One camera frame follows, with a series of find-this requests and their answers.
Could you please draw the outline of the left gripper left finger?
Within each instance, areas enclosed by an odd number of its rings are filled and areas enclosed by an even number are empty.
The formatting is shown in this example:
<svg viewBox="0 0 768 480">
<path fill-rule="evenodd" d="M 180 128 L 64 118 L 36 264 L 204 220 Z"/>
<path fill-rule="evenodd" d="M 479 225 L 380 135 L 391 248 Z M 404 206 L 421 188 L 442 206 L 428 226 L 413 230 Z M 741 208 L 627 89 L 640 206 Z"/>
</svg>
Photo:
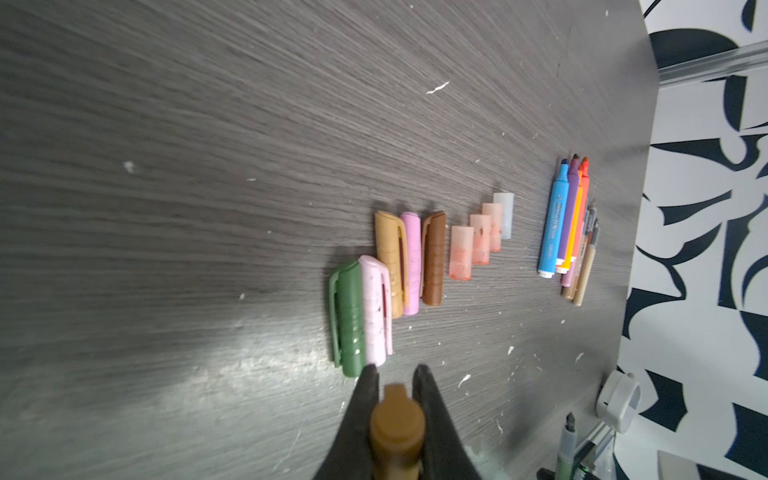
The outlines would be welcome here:
<svg viewBox="0 0 768 480">
<path fill-rule="evenodd" d="M 369 433 L 370 418 L 379 403 L 379 374 L 367 365 L 358 378 L 346 412 L 315 480 L 373 478 L 374 460 Z"/>
</svg>

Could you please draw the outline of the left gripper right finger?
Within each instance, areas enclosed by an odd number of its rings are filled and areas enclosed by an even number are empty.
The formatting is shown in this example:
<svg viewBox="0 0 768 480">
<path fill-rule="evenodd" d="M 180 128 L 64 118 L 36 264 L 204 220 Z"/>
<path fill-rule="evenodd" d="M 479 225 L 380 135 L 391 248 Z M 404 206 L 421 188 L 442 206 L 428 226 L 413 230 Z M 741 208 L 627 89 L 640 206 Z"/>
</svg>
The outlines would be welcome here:
<svg viewBox="0 0 768 480">
<path fill-rule="evenodd" d="M 413 398 L 425 417 L 421 479 L 480 479 L 427 365 L 417 366 L 412 387 Z"/>
</svg>

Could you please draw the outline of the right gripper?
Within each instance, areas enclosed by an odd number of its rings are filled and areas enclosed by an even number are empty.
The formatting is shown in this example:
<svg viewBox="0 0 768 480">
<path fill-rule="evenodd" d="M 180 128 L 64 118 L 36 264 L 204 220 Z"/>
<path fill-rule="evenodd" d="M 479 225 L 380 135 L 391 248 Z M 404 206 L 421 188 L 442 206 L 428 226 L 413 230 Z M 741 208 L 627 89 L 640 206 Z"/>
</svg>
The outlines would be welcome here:
<svg viewBox="0 0 768 480">
<path fill-rule="evenodd" d="M 697 463 L 665 451 L 657 452 L 656 473 L 650 479 L 723 480 L 724 471 Z M 578 452 L 569 479 L 629 479 L 629 474 L 616 459 L 612 446 L 598 450 L 594 442 L 587 442 Z"/>
</svg>

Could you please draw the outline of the light pink pen cap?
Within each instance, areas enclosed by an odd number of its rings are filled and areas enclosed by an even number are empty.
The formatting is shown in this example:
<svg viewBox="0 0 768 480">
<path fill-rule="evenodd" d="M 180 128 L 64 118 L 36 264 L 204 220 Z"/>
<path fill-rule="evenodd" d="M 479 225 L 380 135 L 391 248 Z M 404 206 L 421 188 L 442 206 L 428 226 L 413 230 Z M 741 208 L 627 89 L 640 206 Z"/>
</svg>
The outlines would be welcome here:
<svg viewBox="0 0 768 480">
<path fill-rule="evenodd" d="M 358 262 L 362 275 L 366 362 L 380 367 L 394 353 L 389 269 L 369 255 L 360 256 Z"/>
</svg>

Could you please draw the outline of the tan cap beige pen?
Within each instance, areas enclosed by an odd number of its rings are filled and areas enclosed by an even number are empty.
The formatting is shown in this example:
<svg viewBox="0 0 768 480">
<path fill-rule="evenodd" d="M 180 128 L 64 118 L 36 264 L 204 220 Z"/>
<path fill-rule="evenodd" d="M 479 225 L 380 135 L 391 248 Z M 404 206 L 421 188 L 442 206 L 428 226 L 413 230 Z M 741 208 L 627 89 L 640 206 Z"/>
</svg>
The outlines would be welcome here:
<svg viewBox="0 0 768 480">
<path fill-rule="evenodd" d="M 567 300 L 573 300 L 575 297 L 577 283 L 582 268 L 583 257 L 586 252 L 587 244 L 594 229 L 596 221 L 596 207 L 594 203 L 590 203 L 587 206 L 585 216 L 583 217 L 583 228 L 578 243 L 574 245 L 574 253 L 576 256 L 572 260 L 571 268 L 561 279 L 561 296 Z"/>
</svg>

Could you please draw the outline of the orange marker pen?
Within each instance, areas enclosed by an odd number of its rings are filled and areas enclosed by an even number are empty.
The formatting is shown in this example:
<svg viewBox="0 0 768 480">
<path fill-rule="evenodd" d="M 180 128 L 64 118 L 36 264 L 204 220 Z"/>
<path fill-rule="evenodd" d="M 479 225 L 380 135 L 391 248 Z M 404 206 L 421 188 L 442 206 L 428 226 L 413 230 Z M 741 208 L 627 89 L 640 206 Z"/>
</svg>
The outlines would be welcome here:
<svg viewBox="0 0 768 480">
<path fill-rule="evenodd" d="M 580 182 L 580 185 L 577 191 L 576 203 L 574 205 L 571 225 L 570 225 L 565 260 L 560 266 L 557 267 L 557 272 L 561 274 L 566 274 L 570 270 L 571 263 L 573 262 L 572 256 L 573 256 L 574 244 L 577 236 L 577 227 L 578 227 L 579 218 L 580 218 L 583 190 L 584 190 L 583 182 Z"/>
</svg>

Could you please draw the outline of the clear red pen cap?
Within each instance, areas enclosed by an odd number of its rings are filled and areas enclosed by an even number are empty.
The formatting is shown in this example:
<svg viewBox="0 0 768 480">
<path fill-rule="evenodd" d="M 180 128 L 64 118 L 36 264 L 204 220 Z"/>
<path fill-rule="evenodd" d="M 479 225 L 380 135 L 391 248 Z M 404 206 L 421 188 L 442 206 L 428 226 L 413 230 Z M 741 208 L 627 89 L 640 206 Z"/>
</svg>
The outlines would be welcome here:
<svg viewBox="0 0 768 480">
<path fill-rule="evenodd" d="M 453 280 L 471 280 L 473 235 L 471 226 L 451 227 L 449 276 Z"/>
</svg>

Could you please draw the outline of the green cap beige pen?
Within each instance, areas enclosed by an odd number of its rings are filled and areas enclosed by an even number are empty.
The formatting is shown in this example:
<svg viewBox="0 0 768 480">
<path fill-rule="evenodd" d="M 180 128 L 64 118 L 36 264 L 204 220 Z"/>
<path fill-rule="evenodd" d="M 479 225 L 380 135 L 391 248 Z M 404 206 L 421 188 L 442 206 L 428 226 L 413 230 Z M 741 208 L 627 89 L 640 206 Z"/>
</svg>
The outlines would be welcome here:
<svg viewBox="0 0 768 480">
<path fill-rule="evenodd" d="M 584 258 L 583 258 L 582 268 L 580 271 L 580 276 L 579 276 L 576 292 L 573 299 L 573 304 L 576 307 L 580 307 L 584 300 L 586 288 L 588 285 L 588 281 L 590 278 L 591 270 L 592 270 L 594 259 L 597 252 L 597 242 L 599 238 L 599 232 L 600 232 L 600 226 L 599 226 L 599 223 L 596 222 L 593 228 L 592 235 L 590 237 Z"/>
</svg>

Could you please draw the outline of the clear orange pen cap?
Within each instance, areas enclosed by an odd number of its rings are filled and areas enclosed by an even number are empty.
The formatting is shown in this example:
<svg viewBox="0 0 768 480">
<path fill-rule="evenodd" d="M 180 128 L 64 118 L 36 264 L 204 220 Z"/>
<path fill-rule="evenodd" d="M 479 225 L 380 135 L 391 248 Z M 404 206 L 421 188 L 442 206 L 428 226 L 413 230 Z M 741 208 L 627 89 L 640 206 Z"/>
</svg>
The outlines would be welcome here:
<svg viewBox="0 0 768 480">
<path fill-rule="evenodd" d="M 469 225 L 473 229 L 472 264 L 490 263 L 491 216 L 471 214 Z"/>
</svg>

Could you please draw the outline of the blue marker pen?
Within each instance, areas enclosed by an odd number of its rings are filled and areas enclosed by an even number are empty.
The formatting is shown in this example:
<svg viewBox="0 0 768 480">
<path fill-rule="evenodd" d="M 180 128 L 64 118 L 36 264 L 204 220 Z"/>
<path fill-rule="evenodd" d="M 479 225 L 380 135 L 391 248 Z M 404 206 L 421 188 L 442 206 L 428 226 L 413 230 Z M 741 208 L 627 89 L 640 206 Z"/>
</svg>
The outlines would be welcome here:
<svg viewBox="0 0 768 480">
<path fill-rule="evenodd" d="M 563 159 L 559 165 L 557 177 L 552 184 L 538 264 L 538 274 L 542 278 L 552 278 L 555 274 L 562 224 L 570 188 L 568 180 L 569 168 L 569 161 Z"/>
</svg>

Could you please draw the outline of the clear pink pen cap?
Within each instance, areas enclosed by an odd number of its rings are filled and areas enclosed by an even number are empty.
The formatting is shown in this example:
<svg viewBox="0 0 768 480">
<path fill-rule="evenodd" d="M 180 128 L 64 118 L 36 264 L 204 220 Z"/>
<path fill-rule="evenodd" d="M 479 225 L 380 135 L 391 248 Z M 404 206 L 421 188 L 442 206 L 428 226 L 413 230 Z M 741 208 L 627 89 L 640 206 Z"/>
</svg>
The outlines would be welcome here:
<svg viewBox="0 0 768 480">
<path fill-rule="evenodd" d="M 482 214 L 490 217 L 490 251 L 501 251 L 504 207 L 500 203 L 483 203 Z"/>
</svg>

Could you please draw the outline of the purple marker pen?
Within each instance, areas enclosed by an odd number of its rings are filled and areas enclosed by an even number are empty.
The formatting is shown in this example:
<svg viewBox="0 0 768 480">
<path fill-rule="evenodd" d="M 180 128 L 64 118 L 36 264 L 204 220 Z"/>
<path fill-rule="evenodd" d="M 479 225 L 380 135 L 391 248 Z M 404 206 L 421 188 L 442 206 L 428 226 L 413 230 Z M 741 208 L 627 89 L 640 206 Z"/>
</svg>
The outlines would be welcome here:
<svg viewBox="0 0 768 480">
<path fill-rule="evenodd" d="M 557 273 L 566 272 L 566 269 L 565 269 L 566 253 L 567 253 L 568 244 L 569 244 L 571 223 L 573 219 L 577 193 L 580 186 L 580 175 L 581 175 L 579 171 L 580 165 L 581 165 L 581 159 L 577 154 L 575 154 L 571 159 L 569 171 L 567 175 L 569 190 L 568 190 L 563 224 L 562 224 L 560 245 L 559 245 L 557 260 L 556 260 Z"/>
</svg>

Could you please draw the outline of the pink-red marker pen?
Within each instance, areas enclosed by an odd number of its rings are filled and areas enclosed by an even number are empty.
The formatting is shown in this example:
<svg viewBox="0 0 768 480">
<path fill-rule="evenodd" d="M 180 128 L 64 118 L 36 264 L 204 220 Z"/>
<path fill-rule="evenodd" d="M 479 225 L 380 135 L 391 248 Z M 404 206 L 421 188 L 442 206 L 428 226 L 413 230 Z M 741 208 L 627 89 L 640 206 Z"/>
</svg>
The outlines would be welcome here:
<svg viewBox="0 0 768 480">
<path fill-rule="evenodd" d="M 589 166 L 590 166 L 589 159 L 587 157 L 584 157 L 579 168 L 579 170 L 582 173 L 580 182 L 583 182 L 584 190 L 583 190 L 583 197 L 582 197 L 582 203 L 581 203 L 580 218 L 579 218 L 579 223 L 577 227 L 577 236 L 576 236 L 576 241 L 574 244 L 574 250 L 573 250 L 573 256 L 572 256 L 572 260 L 573 260 L 573 262 L 571 263 L 572 269 L 575 268 L 577 259 L 579 257 L 581 238 L 583 235 L 582 231 L 585 223 L 584 217 L 587 211 L 587 199 L 588 199 L 588 193 L 589 193 L 589 187 L 590 187 Z"/>
</svg>

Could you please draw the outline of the gold cap green pen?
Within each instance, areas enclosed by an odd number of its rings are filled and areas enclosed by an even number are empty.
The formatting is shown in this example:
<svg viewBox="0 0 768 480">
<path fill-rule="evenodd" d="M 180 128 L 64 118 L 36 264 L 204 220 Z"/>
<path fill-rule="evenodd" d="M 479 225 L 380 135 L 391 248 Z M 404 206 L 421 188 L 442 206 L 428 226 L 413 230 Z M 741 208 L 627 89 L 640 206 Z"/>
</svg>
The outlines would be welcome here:
<svg viewBox="0 0 768 480">
<path fill-rule="evenodd" d="M 571 480 L 575 462 L 578 435 L 575 416 L 569 412 L 561 432 L 558 457 L 556 462 L 555 480 Z"/>
</svg>

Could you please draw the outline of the brown cap pink pen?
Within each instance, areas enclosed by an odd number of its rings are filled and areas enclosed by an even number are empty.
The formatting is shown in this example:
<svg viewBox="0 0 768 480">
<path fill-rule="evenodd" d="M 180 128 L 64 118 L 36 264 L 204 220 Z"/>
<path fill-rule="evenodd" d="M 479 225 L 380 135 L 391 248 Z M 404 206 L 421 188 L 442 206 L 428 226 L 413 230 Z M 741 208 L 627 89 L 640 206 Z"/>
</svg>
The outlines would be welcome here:
<svg viewBox="0 0 768 480">
<path fill-rule="evenodd" d="M 573 257 L 571 261 L 571 266 L 566 274 L 562 276 L 561 279 L 561 285 L 563 287 L 563 293 L 566 297 L 572 298 L 573 297 L 573 289 L 576 282 L 576 279 L 578 277 L 578 271 L 580 268 L 580 262 L 583 257 L 582 248 L 586 246 L 588 236 L 593 228 L 594 220 L 595 220 L 595 206 L 594 203 L 591 202 L 586 209 L 586 213 L 584 214 L 584 217 L 582 218 L 582 227 L 580 231 L 580 235 L 577 237 L 575 243 L 574 243 L 574 250 L 573 253 L 575 256 Z"/>
</svg>

